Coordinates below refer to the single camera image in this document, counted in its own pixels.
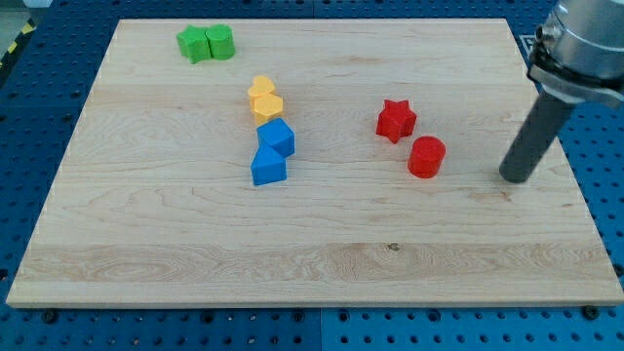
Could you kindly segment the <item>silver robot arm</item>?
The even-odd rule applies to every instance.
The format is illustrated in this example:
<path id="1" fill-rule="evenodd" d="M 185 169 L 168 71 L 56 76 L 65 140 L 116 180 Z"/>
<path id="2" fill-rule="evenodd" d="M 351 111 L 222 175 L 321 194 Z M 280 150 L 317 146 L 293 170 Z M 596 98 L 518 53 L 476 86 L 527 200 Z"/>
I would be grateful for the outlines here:
<path id="1" fill-rule="evenodd" d="M 528 77 L 568 103 L 623 107 L 623 1 L 559 0 L 535 30 Z"/>

